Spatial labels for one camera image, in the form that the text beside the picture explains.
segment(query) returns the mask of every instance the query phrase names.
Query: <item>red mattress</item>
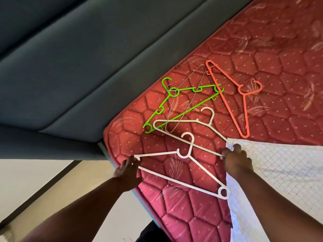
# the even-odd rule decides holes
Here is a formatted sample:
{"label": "red mattress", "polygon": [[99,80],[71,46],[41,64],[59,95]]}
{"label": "red mattress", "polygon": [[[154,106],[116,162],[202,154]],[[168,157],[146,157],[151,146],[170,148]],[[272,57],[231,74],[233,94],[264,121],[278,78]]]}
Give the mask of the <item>red mattress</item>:
{"label": "red mattress", "polygon": [[[167,92],[161,84],[178,87],[199,65],[213,60],[246,91],[263,85],[258,95],[247,97],[250,140],[298,145],[323,144],[323,0],[255,0],[224,24],[179,64],[149,87],[125,108],[104,130],[104,141],[111,158],[120,165],[133,154],[148,154],[188,149],[188,145],[170,136],[143,129],[144,123],[159,109]],[[205,67],[197,69],[181,88],[197,87]],[[243,126],[242,97],[218,71],[214,75],[224,88],[224,96],[237,121]],[[210,76],[201,85],[214,84]],[[214,94],[212,87],[196,93],[192,105]],[[194,96],[192,90],[170,97],[162,114],[167,119],[184,112]],[[213,127],[225,137],[241,138],[221,97],[208,100],[185,114],[183,119],[208,122],[214,109]],[[174,123],[167,127],[173,129]],[[207,127],[179,123],[173,134],[191,132],[195,144],[220,151],[225,142]],[[215,155],[193,147],[193,156],[225,183],[223,165]],[[216,192],[219,185],[194,162],[176,156],[144,157],[143,167],[191,185]],[[190,190],[140,171],[144,177],[137,192],[173,241],[230,241],[231,218],[227,202]]]}

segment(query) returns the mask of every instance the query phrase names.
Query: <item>red-orange plastic hanger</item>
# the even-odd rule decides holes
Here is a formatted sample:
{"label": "red-orange plastic hanger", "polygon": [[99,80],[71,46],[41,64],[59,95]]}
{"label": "red-orange plastic hanger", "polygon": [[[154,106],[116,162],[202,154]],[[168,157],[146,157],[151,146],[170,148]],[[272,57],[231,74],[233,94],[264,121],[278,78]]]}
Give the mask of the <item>red-orange plastic hanger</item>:
{"label": "red-orange plastic hanger", "polygon": [[[261,90],[262,90],[262,84],[259,82],[259,81],[256,81],[256,80],[253,80],[254,83],[257,83],[259,85],[259,89],[253,91],[253,92],[248,92],[248,93],[243,93],[241,91],[241,88],[243,87],[243,84],[239,84],[237,83],[232,77],[230,77],[224,70],[222,70],[216,63],[214,63],[212,60],[207,60],[205,62],[205,65],[206,65],[206,68],[207,68],[207,75],[211,75],[215,85],[216,85],[216,88],[218,89],[218,92],[220,93],[220,96],[226,106],[226,108],[228,109],[229,111],[229,114],[231,115],[231,118],[233,120],[233,123],[235,124],[240,136],[242,138],[248,138],[250,136],[250,129],[249,129],[249,122],[248,122],[248,112],[247,112],[247,103],[246,103],[246,96],[248,95],[251,95],[251,94],[254,94],[254,93],[259,93]],[[224,98],[224,95],[223,93],[221,92],[221,89],[216,81],[216,78],[214,77],[214,74],[212,72],[212,67],[216,67],[222,74],[224,74],[233,84],[235,84],[237,87],[238,87],[238,93],[240,93],[242,95],[242,100],[243,100],[243,108],[244,108],[244,118],[245,118],[245,129],[246,129],[246,135],[244,135],[240,129],[240,126],[238,124],[238,122],[236,121],[236,118],[235,116],[233,115],[231,109],[230,109],[230,106],[228,104],[228,102],[226,101],[226,99]]]}

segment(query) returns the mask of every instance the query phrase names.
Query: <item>textured white fabric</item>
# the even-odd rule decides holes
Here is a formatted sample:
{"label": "textured white fabric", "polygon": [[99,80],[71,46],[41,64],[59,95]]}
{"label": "textured white fabric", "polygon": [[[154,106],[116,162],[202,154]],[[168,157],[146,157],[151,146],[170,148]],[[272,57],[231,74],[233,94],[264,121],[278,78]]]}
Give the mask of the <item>textured white fabric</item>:
{"label": "textured white fabric", "polygon": [[[229,139],[246,150],[255,172],[281,195],[323,223],[323,147]],[[239,184],[227,174],[231,242],[269,242]]]}

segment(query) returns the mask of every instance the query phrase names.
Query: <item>green hanger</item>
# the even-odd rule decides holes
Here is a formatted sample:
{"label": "green hanger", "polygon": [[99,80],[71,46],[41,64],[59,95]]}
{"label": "green hanger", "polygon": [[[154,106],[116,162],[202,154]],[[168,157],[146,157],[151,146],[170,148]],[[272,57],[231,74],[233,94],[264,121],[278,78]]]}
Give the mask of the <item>green hanger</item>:
{"label": "green hanger", "polygon": [[[195,109],[196,107],[198,107],[198,106],[200,106],[201,104],[203,104],[203,103],[205,103],[205,102],[207,102],[207,101],[209,101],[210,99],[212,99],[213,101],[215,101],[216,100],[216,98],[215,98],[215,96],[217,96],[217,95],[219,95],[219,92],[218,92],[218,90],[216,89],[216,85],[205,85],[205,86],[199,86],[197,89],[196,89],[196,87],[188,87],[188,88],[182,88],[182,89],[177,89],[176,87],[172,87],[172,88],[170,88],[169,90],[167,89],[167,87],[165,86],[165,84],[164,84],[164,80],[172,80],[170,77],[165,77],[165,78],[163,78],[162,79],[162,85],[163,85],[163,87],[165,88],[165,90],[167,91],[167,93],[168,93],[168,96],[165,98],[165,100],[160,104],[160,106],[158,107],[159,109],[161,109],[160,111],[158,111],[158,109],[156,109],[155,110],[155,112],[150,116],[150,118],[146,121],[146,123],[143,125],[143,127],[142,128],[145,128],[145,126],[150,126],[150,130],[149,131],[145,131],[145,133],[151,133],[151,132],[153,132],[155,129],[152,127],[152,125],[149,123],[150,122],[150,120],[156,115],[156,114],[161,114],[161,113],[163,113],[163,111],[164,111],[164,103],[169,99],[169,97],[177,97],[179,94],[180,94],[180,92],[181,91],[184,91],[184,90],[192,90],[194,93],[196,92],[196,93],[199,93],[199,92],[201,92],[202,90],[203,90],[203,88],[206,88],[206,87],[213,87],[214,88],[214,91],[216,92],[216,94],[214,94],[214,95],[212,95],[211,97],[209,97],[209,98],[207,98],[207,99],[205,99],[204,101],[202,101],[202,102],[200,102],[199,104],[197,104],[197,105],[195,105],[195,106],[193,106],[192,108],[190,108],[190,109],[188,109],[188,110],[186,110],[185,112],[183,112],[183,113],[181,113],[181,114],[179,114],[178,116],[175,116],[174,118],[172,118],[171,120],[176,120],[177,118],[179,118],[179,117],[181,117],[182,115],[184,115],[184,114],[186,114],[187,112],[190,112],[191,110],[193,110],[193,109]],[[173,89],[176,89],[176,93],[175,93],[175,95],[172,95],[171,94],[171,91],[173,90]],[[166,125],[166,122],[165,123],[163,123],[163,124],[161,124],[160,126],[158,126],[159,128],[160,127],[162,127],[162,126],[164,126],[164,125]]]}

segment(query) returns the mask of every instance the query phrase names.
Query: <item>cream plastic hanger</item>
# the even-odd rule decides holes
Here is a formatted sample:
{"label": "cream plastic hanger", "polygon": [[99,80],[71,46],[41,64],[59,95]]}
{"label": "cream plastic hanger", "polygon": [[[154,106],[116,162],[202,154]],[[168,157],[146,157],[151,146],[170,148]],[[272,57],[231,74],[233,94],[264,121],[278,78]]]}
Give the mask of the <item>cream plastic hanger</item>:
{"label": "cream plastic hanger", "polygon": [[197,147],[197,148],[202,149],[202,150],[204,150],[204,151],[206,151],[206,152],[209,152],[209,153],[211,153],[211,154],[215,154],[215,155],[218,155],[218,156],[223,156],[222,154],[219,154],[219,153],[214,152],[214,151],[212,151],[212,150],[206,149],[206,148],[201,147],[201,146],[199,146],[199,145],[196,145],[196,144],[194,144],[194,143],[190,143],[190,142],[186,141],[185,139],[182,139],[182,138],[179,138],[179,137],[177,137],[177,136],[175,136],[175,135],[172,135],[172,134],[170,134],[169,132],[164,131],[164,130],[160,129],[158,126],[156,126],[156,122],[167,122],[167,121],[168,121],[168,122],[196,122],[196,123],[198,123],[198,124],[201,124],[201,125],[204,125],[204,126],[209,127],[212,131],[214,131],[216,134],[218,134],[218,135],[219,135],[222,139],[224,139],[227,143],[232,144],[232,143],[230,143],[230,142],[228,141],[228,139],[226,139],[222,134],[220,134],[217,130],[215,130],[215,129],[211,126],[211,123],[212,123],[213,118],[214,118],[214,110],[213,110],[212,108],[210,108],[210,107],[204,107],[204,108],[202,108],[202,109],[201,109],[201,112],[202,112],[204,109],[208,109],[208,110],[210,110],[210,111],[212,112],[212,116],[211,116],[211,119],[210,119],[209,123],[201,122],[201,121],[199,121],[199,119],[196,119],[196,120],[155,120],[155,121],[154,121],[154,123],[152,124],[152,126],[154,127],[154,129],[155,129],[155,130],[158,130],[158,131],[160,131],[160,132],[162,132],[162,133],[164,133],[164,134],[166,134],[166,135],[169,135],[169,136],[171,136],[171,137],[173,137],[173,138],[176,138],[176,139],[178,139],[178,140],[180,140],[180,141],[182,141],[182,142],[185,142],[185,143],[187,143],[187,144],[190,144],[191,146]]}
{"label": "cream plastic hanger", "polygon": [[203,171],[205,171],[210,177],[212,177],[217,183],[219,183],[221,185],[221,187],[218,189],[218,193],[213,193],[213,192],[210,192],[210,191],[207,191],[205,189],[202,189],[202,188],[199,188],[199,187],[195,187],[195,186],[192,186],[190,184],[187,184],[187,183],[184,183],[184,182],[181,182],[181,181],[178,181],[176,179],[173,179],[173,178],[170,178],[168,176],[164,176],[162,174],[159,174],[157,172],[154,172],[154,171],[151,171],[151,170],[148,170],[144,167],[141,167],[139,166],[138,168],[143,170],[143,171],[146,171],[148,173],[151,173],[153,175],[156,175],[156,176],[159,176],[161,178],[164,178],[164,179],[167,179],[167,180],[170,180],[172,182],[175,182],[175,183],[178,183],[180,185],[183,185],[183,186],[186,186],[186,187],[189,187],[189,188],[192,188],[192,189],[195,189],[195,190],[198,190],[198,191],[201,191],[203,193],[206,193],[206,194],[209,194],[209,195],[212,195],[212,196],[215,196],[215,197],[218,197],[220,199],[228,199],[228,195],[227,196],[223,196],[221,194],[221,191],[223,189],[226,189],[227,190],[227,194],[228,194],[228,188],[220,181],[218,180],[211,172],[209,172],[204,166],[202,166],[196,159],[194,159],[192,156],[191,156],[191,152],[192,152],[192,148],[194,146],[194,135],[190,132],[184,132],[181,137],[184,137],[185,135],[190,135],[192,137],[192,142],[188,142],[188,141],[185,141],[185,142],[188,142],[190,144],[190,148],[188,150],[188,153],[187,155],[181,155],[180,154],[180,149],[178,148],[176,151],[170,151],[170,152],[160,152],[160,153],[154,153],[154,154],[135,154],[134,157],[137,158],[138,160],[140,160],[140,157],[145,157],[145,156],[156,156],[156,155],[164,155],[164,154],[177,154],[180,158],[182,159],[186,159],[186,158],[190,158],[194,163],[196,163]]}

